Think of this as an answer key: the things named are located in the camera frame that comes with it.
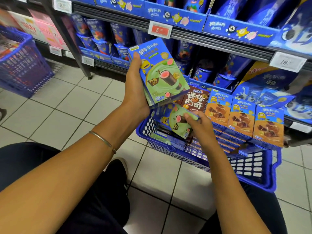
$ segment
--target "white floor tile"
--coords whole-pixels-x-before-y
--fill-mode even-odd
[[[2,127],[0,127],[0,138],[0,148],[13,143],[25,142],[27,140],[27,138]]]
[[[2,126],[29,137],[52,111],[48,106],[28,100]]]
[[[182,162],[172,204],[208,219],[216,211],[212,186],[210,173]]]
[[[128,234],[161,234],[168,205],[130,187],[130,217],[124,227]]]
[[[309,209],[308,194],[303,167],[283,161],[276,170],[276,196],[291,204]]]
[[[138,144],[130,139],[127,139],[123,145],[117,150],[114,157],[122,157],[126,160],[128,167],[128,183],[130,183],[135,170],[138,167],[138,163],[143,155],[145,146]]]
[[[64,149],[68,148],[71,146],[73,143],[81,139],[84,135],[86,135],[90,130],[92,130],[94,125],[83,121],[81,125],[78,127],[76,132],[73,134],[71,139],[68,141],[68,143],[65,145]]]
[[[282,159],[303,166],[301,147],[289,147],[282,149]]]
[[[54,77],[72,84],[78,84],[79,81],[85,76],[80,68],[65,65],[55,74]]]
[[[108,97],[123,101],[124,98],[124,82],[113,80],[113,82],[105,90],[104,94]]]
[[[99,101],[94,105],[92,110],[89,112],[85,121],[97,125],[104,120],[112,111],[119,107],[121,102],[102,96]]]
[[[197,234],[205,221],[170,206],[163,234]]]
[[[2,124],[9,116],[11,116],[26,100],[27,98],[24,98],[18,94],[3,90],[0,93],[0,108],[6,109],[7,115],[0,122],[0,124]]]
[[[134,141],[136,141],[136,142],[139,142],[139,143],[141,143],[141,144],[144,144],[144,145],[147,144],[147,140],[145,140],[145,139],[139,137],[139,136],[136,134],[135,131],[132,132],[132,134],[129,136],[129,139],[132,139],[132,140],[134,140]]]
[[[151,148],[146,148],[132,185],[170,201],[181,161]]]
[[[76,86],[57,109],[84,119],[100,96],[98,93]]]
[[[62,149],[80,122],[80,119],[55,110],[30,139]]]
[[[312,169],[312,146],[301,145],[304,166]]]
[[[310,234],[312,224],[310,212],[294,205],[278,200],[283,212],[287,231],[289,234]]]
[[[305,169],[305,172],[306,172],[308,193],[309,193],[309,200],[310,200],[310,210],[312,210],[312,170]]]
[[[33,100],[55,108],[74,88],[73,84],[52,78],[32,97]]]
[[[79,82],[78,86],[81,86],[81,87],[86,88],[88,90],[92,90],[92,91],[97,92],[99,94],[103,94],[103,92],[106,90],[107,86],[111,82],[112,82],[111,78],[94,75],[92,80],[88,80],[87,77],[84,77]]]

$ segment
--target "blue shopping basket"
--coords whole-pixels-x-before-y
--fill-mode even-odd
[[[152,148],[204,171],[210,171],[208,161],[150,138],[150,134],[155,130],[156,122],[149,116],[137,127],[136,133],[139,137],[146,139]],[[276,190],[276,168],[282,163],[281,150],[276,151],[276,158],[277,162],[272,164],[273,151],[263,150],[262,152],[251,153],[245,158],[228,158],[228,160],[240,181],[268,192],[274,192]]]
[[[13,27],[0,26],[0,34],[20,43],[0,59],[0,87],[30,98],[54,75],[31,35]]]

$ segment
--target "right hand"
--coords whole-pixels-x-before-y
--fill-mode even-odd
[[[194,112],[200,119],[194,120],[190,115],[184,113],[187,122],[192,126],[195,137],[199,140],[202,149],[216,149],[220,148],[216,135],[213,132],[213,125],[210,119],[201,111]]]

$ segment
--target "bracelet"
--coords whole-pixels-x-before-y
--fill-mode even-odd
[[[90,130],[89,131],[90,134],[97,136],[99,139],[101,139],[105,144],[108,145],[108,147],[112,148],[112,145],[106,140],[104,139],[102,136],[98,135],[97,133],[95,133],[94,131]]]

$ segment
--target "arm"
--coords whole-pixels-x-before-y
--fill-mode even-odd
[[[269,229],[253,207],[220,148],[209,118],[202,112],[197,114],[201,120],[195,121],[187,114],[184,117],[192,126],[208,157],[222,233],[269,234]]]
[[[149,114],[140,66],[137,54],[127,73],[123,103],[93,128],[116,150]],[[0,193],[0,233],[55,233],[112,156],[112,148],[87,134],[25,174]]]

